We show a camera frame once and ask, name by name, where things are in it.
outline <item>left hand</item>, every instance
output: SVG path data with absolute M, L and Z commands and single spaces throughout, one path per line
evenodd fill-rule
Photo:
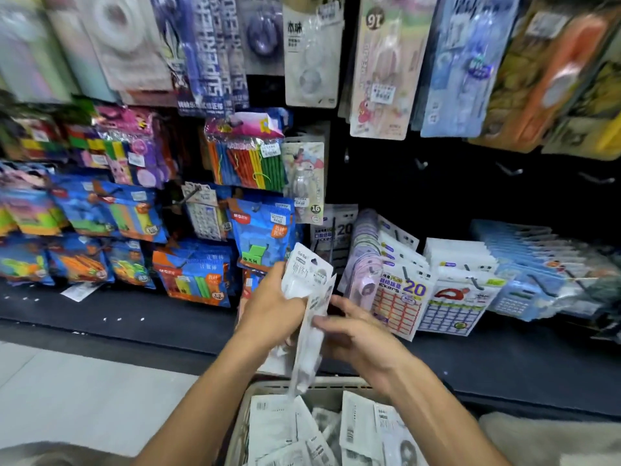
M 284 262 L 279 261 L 252 293 L 236 330 L 265 355 L 295 332 L 306 310 L 305 300 L 285 299 L 281 290 L 283 275 Z

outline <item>black shelf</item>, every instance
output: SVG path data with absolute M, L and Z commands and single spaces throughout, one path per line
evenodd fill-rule
M 208 355 L 221 351 L 235 326 L 234 309 L 187 303 L 160 292 L 117 284 L 75 303 L 61 291 L 2 285 L 0 319 Z M 488 313 L 469 337 L 418 332 L 405 345 L 462 399 L 621 420 L 621 347 L 589 340 L 582 329 Z M 353 374 L 351 367 L 330 360 L 321 370 Z

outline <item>tiled floor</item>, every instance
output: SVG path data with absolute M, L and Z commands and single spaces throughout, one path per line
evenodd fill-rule
M 0 449 L 53 441 L 135 456 L 195 380 L 0 342 Z

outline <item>white basket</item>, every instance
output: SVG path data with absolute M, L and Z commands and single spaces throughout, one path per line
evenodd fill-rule
M 288 380 L 263 381 L 251 384 L 248 387 L 235 421 L 224 466 L 242 466 L 248 461 L 248 423 L 250 422 L 251 397 L 258 394 L 286 394 L 288 389 Z M 302 397 L 308 406 L 323 407 L 334 412 L 340 412 L 343 391 L 350 391 L 376 402 L 389 403 L 384 396 L 376 393 L 364 379 L 357 377 L 315 378 L 313 385 Z

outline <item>hand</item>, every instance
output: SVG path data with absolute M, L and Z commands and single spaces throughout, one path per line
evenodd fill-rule
M 330 300 L 345 317 L 315 316 L 315 327 L 326 331 L 326 356 L 348 362 L 378 392 L 390 396 L 400 370 L 417 360 L 371 313 L 349 299 Z
M 250 340 L 256 350 L 267 353 L 282 344 L 302 323 L 305 300 L 285 299 L 281 290 L 284 262 L 265 275 L 245 305 L 236 334 Z

